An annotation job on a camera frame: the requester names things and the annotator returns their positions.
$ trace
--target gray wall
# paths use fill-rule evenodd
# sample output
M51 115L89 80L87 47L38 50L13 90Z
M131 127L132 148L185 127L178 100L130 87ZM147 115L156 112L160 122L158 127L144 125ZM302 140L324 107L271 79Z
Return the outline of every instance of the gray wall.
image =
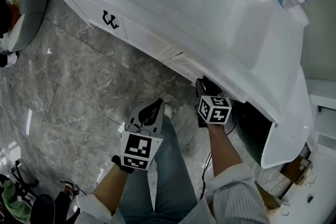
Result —
M306 78L336 80L336 0L309 0L301 65Z

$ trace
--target cabinet handle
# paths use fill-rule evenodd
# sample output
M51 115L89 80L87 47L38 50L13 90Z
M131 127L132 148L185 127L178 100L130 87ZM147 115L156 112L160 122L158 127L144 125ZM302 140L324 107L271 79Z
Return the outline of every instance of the cabinet handle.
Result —
M107 12L106 10L104 10L104 15L103 15L104 23L106 23L107 25L111 25L113 29L117 29L117 28L119 27L119 25L116 25L116 24L114 25L114 24L113 24L113 20L115 19L115 16L113 16L113 15L111 14L111 19L110 19L109 21L107 21L107 20L105 19L105 16L106 16L106 15L108 15L108 12Z

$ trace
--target gray marble floor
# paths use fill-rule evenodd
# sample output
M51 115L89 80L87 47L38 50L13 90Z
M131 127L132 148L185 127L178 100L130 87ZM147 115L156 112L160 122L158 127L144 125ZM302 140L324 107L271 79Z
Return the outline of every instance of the gray marble floor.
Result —
M97 28L87 26L62 0L49 0L44 21L17 64L0 70L0 172L17 158L38 193L56 197L59 180L92 191L112 166L129 110L149 97L173 108L172 123L195 187L201 193L209 153L207 129L197 127L190 82L160 62ZM27 117L32 114L30 127ZM229 136L256 173L256 182L277 196L288 181L253 161L235 131ZM155 164L149 172L154 199Z

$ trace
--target black wrist strap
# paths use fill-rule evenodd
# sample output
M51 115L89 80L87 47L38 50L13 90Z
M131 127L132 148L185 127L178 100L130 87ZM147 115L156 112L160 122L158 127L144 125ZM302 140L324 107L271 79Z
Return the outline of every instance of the black wrist strap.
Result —
M118 155L113 156L111 161L117 164L120 169L125 171L126 173L132 174L134 172L133 168L121 165L120 157Z

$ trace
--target blue jeans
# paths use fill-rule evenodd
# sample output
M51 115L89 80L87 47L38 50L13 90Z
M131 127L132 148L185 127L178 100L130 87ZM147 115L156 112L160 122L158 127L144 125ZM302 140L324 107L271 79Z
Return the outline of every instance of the blue jeans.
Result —
M119 203L126 223L178 223L197 204L174 127L166 116L161 134L164 139L154 158L158 172L155 209L147 171L135 169L127 179Z

